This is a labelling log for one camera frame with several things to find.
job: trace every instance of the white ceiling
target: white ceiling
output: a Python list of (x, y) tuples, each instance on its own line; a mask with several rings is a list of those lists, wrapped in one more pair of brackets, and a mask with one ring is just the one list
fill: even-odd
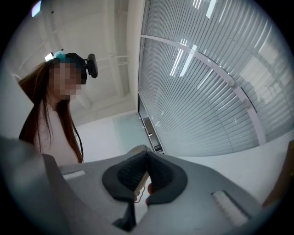
[(71, 100), (74, 121), (83, 113), (97, 112), (121, 101), (133, 104), (126, 105), (123, 112), (135, 109), (128, 95), (127, 11), (128, 0), (43, 1), (41, 11), (35, 17), (28, 15), (15, 32), (4, 63), (11, 74), (23, 78), (45, 61), (47, 54), (61, 48), (82, 58), (94, 53), (98, 77), (88, 76), (81, 95)]

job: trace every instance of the white top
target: white top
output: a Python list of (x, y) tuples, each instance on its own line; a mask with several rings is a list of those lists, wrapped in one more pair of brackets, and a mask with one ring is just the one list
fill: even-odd
[[(48, 122), (51, 133), (51, 145), (50, 135), (44, 119), (43, 106), (41, 105), (41, 112), (39, 117), (39, 133), (40, 133), (40, 144), (41, 153), (49, 154), (55, 158), (58, 166), (77, 164), (78, 159), (72, 147), (69, 145), (63, 131), (58, 113), (47, 104), (48, 107)], [(39, 149), (39, 137), (38, 133), (35, 136), (35, 146)]]

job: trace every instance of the blinds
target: blinds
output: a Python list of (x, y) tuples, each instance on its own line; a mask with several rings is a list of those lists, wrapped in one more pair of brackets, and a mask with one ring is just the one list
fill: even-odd
[[(147, 35), (198, 50), (234, 78), (268, 141), (293, 128), (292, 61), (273, 22), (253, 2), (152, 0), (147, 14)], [(145, 40), (139, 94), (168, 154), (211, 156), (258, 145), (233, 90), (178, 48)]]

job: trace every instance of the woman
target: woman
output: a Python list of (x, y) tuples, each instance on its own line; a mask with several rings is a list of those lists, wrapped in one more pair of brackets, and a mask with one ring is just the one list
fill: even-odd
[(70, 95), (85, 83), (84, 60), (59, 51), (41, 63), (19, 85), (34, 103), (19, 138), (52, 155), (57, 164), (83, 161), (69, 112)]

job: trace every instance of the long brown hair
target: long brown hair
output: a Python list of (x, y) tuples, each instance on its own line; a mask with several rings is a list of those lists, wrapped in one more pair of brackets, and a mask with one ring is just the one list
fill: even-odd
[[(36, 134), (39, 137), (39, 148), (41, 150), (40, 143), (40, 133), (39, 133), (39, 116), (40, 110), (44, 111), (44, 119), (48, 128), (48, 132), (51, 139), (50, 124), (48, 120), (48, 107), (47, 107), (47, 87), (49, 82), (49, 69), (52, 64), (58, 62), (59, 59), (52, 59), (48, 62), (41, 63), (36, 67), (36, 69), (22, 79), (19, 82), (19, 85), (29, 97), (29, 99), (34, 103), (34, 107), (30, 112), (22, 131), (19, 135), (19, 139), (29, 142), (35, 145), (34, 139)], [(79, 150), (77, 140), (74, 136), (74, 123), (69, 112), (69, 101), (70, 100), (61, 100), (56, 107), (56, 112), (61, 121), (61, 125), (65, 136), (68, 140), (69, 145), (72, 147), (75, 152), (79, 163), (83, 161), (82, 154)]]

